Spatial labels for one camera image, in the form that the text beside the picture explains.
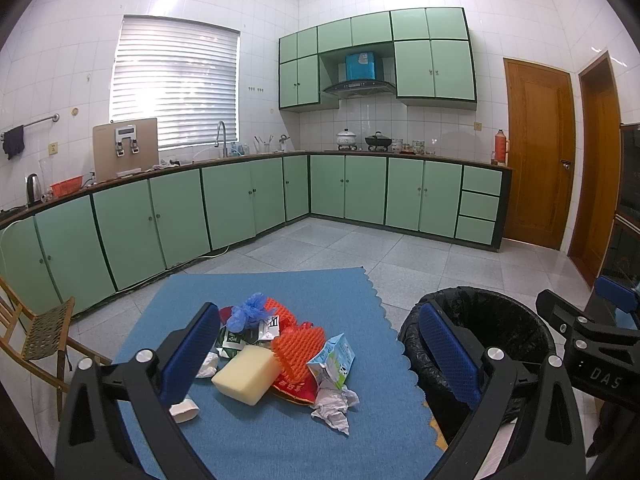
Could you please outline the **white paper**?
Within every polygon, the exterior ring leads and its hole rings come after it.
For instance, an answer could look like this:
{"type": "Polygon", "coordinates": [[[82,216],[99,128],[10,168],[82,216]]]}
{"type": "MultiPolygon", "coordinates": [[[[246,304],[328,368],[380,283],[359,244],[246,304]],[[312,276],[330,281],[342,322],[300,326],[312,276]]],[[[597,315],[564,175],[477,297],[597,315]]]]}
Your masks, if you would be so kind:
{"type": "Polygon", "coordinates": [[[318,389],[311,416],[322,420],[326,426],[348,437],[349,423],[347,413],[350,408],[354,408],[358,404],[359,398],[355,391],[346,386],[337,389],[333,384],[327,382],[318,389]]]}

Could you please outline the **silver kitchen faucet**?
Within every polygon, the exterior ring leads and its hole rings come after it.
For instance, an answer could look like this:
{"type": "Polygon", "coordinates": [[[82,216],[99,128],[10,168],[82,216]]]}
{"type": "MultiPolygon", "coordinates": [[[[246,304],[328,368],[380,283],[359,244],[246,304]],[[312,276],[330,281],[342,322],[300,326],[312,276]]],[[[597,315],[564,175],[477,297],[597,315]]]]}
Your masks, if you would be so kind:
{"type": "Polygon", "coordinates": [[[228,157],[227,128],[223,120],[217,124],[215,148],[219,151],[220,158],[228,157]]]}

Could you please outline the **green white wrapper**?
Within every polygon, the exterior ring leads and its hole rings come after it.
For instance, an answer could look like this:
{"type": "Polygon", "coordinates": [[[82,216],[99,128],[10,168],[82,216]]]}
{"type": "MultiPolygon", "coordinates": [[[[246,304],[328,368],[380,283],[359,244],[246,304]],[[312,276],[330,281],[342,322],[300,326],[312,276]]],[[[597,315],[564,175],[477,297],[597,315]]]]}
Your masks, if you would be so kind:
{"type": "Polygon", "coordinates": [[[246,346],[271,348],[272,342],[280,336],[280,316],[273,315],[262,320],[256,327],[232,333],[223,327],[216,339],[214,349],[223,360],[233,359],[246,346]]]}

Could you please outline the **red plastic basin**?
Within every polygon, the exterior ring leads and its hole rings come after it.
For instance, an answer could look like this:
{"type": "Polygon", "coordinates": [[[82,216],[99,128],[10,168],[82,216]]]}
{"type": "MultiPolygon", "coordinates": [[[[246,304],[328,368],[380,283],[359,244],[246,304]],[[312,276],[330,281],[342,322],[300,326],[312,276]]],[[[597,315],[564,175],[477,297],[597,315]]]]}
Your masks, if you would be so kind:
{"type": "Polygon", "coordinates": [[[84,178],[81,176],[69,178],[51,185],[51,192],[54,198],[62,198],[72,195],[82,189],[84,178]]]}

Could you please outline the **white cooking pot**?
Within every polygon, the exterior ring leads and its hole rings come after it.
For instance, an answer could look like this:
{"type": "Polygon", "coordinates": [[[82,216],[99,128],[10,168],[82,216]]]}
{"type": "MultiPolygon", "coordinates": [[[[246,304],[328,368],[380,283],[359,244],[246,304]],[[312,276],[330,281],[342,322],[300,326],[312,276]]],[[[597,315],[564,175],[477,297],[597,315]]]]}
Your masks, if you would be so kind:
{"type": "Polygon", "coordinates": [[[336,135],[337,149],[339,151],[357,151],[358,142],[355,133],[344,129],[336,135]]]}

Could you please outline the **green lower kitchen cabinets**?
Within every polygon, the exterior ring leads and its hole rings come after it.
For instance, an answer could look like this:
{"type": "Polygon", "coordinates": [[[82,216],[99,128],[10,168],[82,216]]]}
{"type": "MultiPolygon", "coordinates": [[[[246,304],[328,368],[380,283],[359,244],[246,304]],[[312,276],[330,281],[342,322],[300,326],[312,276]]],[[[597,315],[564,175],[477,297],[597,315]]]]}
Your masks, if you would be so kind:
{"type": "Polygon", "coordinates": [[[497,249],[512,174],[418,156],[237,157],[103,183],[1,223],[1,274],[41,313],[82,312],[150,278],[317,216],[497,249]]]}

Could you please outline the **green upper wall cabinets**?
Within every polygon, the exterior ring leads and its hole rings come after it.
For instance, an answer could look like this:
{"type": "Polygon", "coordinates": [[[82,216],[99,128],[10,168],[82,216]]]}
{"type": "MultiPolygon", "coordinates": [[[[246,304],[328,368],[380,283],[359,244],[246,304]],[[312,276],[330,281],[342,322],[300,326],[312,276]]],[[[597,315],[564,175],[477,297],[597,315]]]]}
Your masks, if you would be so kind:
{"type": "Polygon", "coordinates": [[[373,52],[377,80],[406,105],[477,107],[471,34],[456,6],[378,11],[308,27],[279,40],[281,110],[335,110],[323,90],[346,81],[345,56],[373,52]]]}

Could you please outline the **yellow sponge block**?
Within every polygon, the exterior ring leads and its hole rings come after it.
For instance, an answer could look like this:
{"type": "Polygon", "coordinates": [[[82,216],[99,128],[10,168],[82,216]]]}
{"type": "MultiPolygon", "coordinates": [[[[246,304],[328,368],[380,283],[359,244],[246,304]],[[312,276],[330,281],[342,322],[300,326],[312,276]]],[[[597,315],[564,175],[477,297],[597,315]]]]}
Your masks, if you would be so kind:
{"type": "Polygon", "coordinates": [[[216,389],[233,400],[254,406],[281,373],[273,352],[259,346],[245,346],[214,375],[216,389]]]}

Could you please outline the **cardboard water purifier box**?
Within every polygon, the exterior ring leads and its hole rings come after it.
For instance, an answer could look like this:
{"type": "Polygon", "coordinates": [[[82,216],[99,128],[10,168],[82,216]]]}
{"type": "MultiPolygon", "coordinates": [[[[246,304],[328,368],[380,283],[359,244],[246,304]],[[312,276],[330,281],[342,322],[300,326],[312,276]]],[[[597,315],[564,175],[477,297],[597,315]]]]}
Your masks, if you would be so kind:
{"type": "Polygon", "coordinates": [[[157,119],[110,122],[92,129],[96,180],[143,172],[158,165],[157,119]]]}

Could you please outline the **blue white milk carton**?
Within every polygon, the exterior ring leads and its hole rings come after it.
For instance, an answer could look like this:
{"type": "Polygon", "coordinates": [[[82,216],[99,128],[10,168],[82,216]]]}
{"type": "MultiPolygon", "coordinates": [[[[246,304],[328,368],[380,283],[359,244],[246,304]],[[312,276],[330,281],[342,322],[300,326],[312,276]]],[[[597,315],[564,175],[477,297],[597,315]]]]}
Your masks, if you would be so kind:
{"type": "Polygon", "coordinates": [[[356,354],[344,333],[331,337],[310,361],[308,370],[319,388],[341,390],[349,375],[356,354]]]}

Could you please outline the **white window blinds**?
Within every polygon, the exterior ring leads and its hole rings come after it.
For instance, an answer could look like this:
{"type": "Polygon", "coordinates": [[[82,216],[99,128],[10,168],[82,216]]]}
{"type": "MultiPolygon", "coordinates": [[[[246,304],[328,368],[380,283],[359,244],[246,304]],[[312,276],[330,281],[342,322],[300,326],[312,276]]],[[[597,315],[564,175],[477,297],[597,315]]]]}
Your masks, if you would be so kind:
{"type": "Polygon", "coordinates": [[[161,151],[239,140],[240,33],[178,18],[126,15],[114,54],[112,122],[156,118],[161,151]]]}

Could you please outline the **dark hanging towel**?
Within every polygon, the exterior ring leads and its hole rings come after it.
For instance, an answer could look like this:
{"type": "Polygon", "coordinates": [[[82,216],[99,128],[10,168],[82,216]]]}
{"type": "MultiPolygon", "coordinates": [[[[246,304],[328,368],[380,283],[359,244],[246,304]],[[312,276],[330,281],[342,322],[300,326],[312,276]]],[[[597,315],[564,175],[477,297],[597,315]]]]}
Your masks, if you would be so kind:
{"type": "Polygon", "coordinates": [[[25,149],[24,126],[16,126],[2,136],[2,150],[9,160],[21,155],[25,149]]]}

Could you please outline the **orange foam fruit net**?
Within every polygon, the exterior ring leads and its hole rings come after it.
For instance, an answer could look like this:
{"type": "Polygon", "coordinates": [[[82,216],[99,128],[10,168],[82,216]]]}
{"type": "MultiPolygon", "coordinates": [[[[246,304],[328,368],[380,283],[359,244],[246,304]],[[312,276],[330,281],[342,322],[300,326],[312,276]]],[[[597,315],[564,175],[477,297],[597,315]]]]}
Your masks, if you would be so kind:
{"type": "Polygon", "coordinates": [[[284,379],[299,384],[309,374],[307,363],[324,347],[326,335],[322,327],[299,327],[277,337],[271,351],[281,367],[284,379]]]}

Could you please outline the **white paper roll piece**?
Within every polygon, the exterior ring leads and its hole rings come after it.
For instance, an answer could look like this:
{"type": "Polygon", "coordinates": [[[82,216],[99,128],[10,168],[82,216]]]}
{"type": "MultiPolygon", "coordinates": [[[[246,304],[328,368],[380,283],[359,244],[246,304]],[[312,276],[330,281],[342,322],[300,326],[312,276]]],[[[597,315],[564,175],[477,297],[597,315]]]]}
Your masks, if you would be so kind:
{"type": "Polygon", "coordinates": [[[190,420],[198,417],[200,414],[200,408],[190,396],[185,396],[184,399],[176,404],[172,404],[169,408],[169,414],[177,424],[183,424],[184,422],[190,422],[190,420]]]}

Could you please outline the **blue foam floor mat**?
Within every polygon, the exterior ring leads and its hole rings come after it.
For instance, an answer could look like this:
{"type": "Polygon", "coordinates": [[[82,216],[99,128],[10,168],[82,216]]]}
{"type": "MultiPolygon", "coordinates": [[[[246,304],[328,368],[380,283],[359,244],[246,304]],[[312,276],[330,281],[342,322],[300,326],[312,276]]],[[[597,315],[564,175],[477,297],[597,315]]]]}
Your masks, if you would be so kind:
{"type": "Polygon", "coordinates": [[[310,408],[265,394],[254,406],[197,380],[198,416],[184,436],[218,479],[424,479],[442,457],[431,411],[361,268],[250,274],[177,274],[157,291],[116,359],[155,349],[207,301],[235,306],[255,292],[283,304],[300,322],[346,336],[356,354],[347,387],[359,396],[341,434],[310,408]]]}

